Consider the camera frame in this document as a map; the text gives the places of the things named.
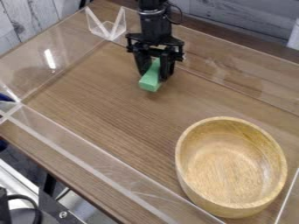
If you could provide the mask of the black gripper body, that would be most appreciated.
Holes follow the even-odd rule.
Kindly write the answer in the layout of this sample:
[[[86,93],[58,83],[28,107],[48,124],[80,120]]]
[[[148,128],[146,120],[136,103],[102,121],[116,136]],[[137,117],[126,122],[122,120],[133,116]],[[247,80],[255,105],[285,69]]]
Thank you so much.
[[[166,11],[138,11],[140,32],[125,35],[126,51],[140,60],[168,53],[170,60],[182,61],[184,42],[172,35],[172,24]]]

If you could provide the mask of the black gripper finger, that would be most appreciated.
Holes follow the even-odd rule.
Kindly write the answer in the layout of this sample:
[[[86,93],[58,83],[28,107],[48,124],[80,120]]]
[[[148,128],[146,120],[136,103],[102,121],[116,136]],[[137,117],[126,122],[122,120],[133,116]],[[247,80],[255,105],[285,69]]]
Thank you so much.
[[[160,55],[158,81],[166,81],[173,74],[173,57],[168,53]]]
[[[137,71],[140,75],[144,75],[152,65],[152,58],[146,53],[136,52],[134,63],[136,63],[136,67],[137,67]]]

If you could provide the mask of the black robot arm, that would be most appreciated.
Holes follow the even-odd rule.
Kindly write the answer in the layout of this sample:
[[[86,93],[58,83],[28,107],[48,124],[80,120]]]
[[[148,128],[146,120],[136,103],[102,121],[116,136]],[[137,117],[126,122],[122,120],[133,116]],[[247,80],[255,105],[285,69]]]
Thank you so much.
[[[182,61],[184,42],[172,34],[170,20],[173,5],[168,0],[136,0],[140,19],[138,33],[125,35],[125,49],[134,55],[134,63],[141,76],[145,75],[152,58],[160,60],[157,68],[158,81],[166,81],[173,75],[174,62]]]

